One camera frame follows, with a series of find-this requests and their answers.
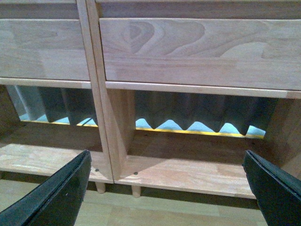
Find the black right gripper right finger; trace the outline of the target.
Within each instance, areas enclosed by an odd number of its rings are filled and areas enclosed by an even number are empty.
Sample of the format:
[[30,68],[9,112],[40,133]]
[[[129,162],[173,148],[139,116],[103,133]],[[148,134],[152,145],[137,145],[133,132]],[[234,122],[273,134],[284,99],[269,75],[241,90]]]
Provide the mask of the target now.
[[301,224],[301,181],[251,150],[243,168],[252,193],[269,226]]

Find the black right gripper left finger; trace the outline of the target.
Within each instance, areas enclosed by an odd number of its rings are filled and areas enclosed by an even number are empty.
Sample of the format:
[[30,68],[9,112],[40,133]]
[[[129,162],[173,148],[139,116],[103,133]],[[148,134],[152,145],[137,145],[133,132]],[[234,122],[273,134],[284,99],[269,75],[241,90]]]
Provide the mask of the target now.
[[85,150],[0,213],[2,226],[73,226],[91,171]]

